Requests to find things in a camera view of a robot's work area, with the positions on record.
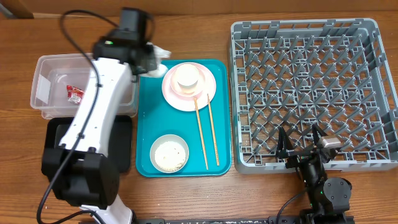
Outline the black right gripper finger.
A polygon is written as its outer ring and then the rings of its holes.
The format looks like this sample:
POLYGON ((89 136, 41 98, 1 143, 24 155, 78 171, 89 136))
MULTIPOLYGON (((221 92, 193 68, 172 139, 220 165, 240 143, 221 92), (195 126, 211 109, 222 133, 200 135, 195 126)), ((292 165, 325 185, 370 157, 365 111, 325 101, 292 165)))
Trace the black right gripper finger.
POLYGON ((316 146, 321 137, 326 136, 326 132, 322 130, 317 123, 312 124, 313 141, 316 146))
POLYGON ((280 127, 276 152, 287 152, 291 150, 294 150, 293 145, 284 128, 280 127))

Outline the white napkin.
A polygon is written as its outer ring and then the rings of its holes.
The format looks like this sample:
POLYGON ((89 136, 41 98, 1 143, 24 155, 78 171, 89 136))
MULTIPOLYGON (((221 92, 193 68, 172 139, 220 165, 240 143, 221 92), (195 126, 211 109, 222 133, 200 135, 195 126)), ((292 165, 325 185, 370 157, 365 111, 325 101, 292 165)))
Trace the white napkin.
POLYGON ((141 74, 141 76, 149 78, 162 78, 168 72, 168 68, 162 64, 162 59, 169 58, 171 56, 171 52, 154 45, 152 42, 149 42, 149 45, 153 47, 154 50, 154 65, 156 68, 148 68, 143 74, 141 74))

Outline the red snack wrapper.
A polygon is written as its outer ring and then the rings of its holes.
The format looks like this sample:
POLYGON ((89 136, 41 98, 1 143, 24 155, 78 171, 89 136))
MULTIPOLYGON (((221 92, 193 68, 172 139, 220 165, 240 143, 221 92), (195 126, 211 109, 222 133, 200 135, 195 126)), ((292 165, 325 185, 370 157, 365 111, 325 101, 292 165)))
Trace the red snack wrapper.
POLYGON ((83 99, 84 91, 71 85, 67 85, 68 101, 74 104, 80 104, 83 99))

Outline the grey bowl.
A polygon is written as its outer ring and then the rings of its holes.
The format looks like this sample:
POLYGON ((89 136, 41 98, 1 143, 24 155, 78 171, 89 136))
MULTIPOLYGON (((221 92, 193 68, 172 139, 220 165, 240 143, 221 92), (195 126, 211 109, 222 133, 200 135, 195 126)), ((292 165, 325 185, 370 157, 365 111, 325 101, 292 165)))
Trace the grey bowl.
POLYGON ((150 161, 162 173, 178 172, 186 165, 188 158, 188 144, 175 134, 157 138, 150 148, 150 161))

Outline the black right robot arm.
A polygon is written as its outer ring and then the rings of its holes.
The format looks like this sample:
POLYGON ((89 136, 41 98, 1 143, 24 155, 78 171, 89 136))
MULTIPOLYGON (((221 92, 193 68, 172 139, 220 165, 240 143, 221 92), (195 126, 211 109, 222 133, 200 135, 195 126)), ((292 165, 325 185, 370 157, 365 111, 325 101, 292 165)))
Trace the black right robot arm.
POLYGON ((294 151, 293 145, 283 128, 279 129, 279 139, 275 156, 285 159, 286 168, 294 168, 304 182, 305 188, 293 196, 278 211, 276 223, 282 223, 282 212, 286 206, 303 194, 308 195, 310 208, 303 209, 288 223, 354 223, 347 217, 352 184, 340 177, 329 178, 324 163, 334 159, 340 152, 342 143, 335 135, 328 135, 319 125, 312 125, 314 145, 309 149, 294 151))

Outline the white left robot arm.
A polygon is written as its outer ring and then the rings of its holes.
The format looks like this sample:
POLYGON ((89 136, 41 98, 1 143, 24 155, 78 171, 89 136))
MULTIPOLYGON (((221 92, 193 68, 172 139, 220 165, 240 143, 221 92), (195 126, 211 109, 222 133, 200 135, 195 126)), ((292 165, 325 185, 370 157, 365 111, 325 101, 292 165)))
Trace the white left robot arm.
POLYGON ((169 52, 152 43, 154 17, 125 7, 119 22, 93 46, 91 70, 76 115, 57 147, 46 149, 41 171, 47 193, 78 207, 98 223, 133 223, 135 213, 122 202, 119 170, 108 157, 111 129, 127 87, 140 77, 160 78, 169 52))

